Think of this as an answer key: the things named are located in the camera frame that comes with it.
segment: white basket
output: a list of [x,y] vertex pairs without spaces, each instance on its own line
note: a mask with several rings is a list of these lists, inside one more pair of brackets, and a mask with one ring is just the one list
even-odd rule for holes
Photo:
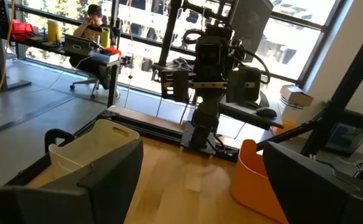
[[49,146],[55,178],[76,171],[119,147],[138,139],[139,134],[112,121],[99,119],[93,129],[64,147]]

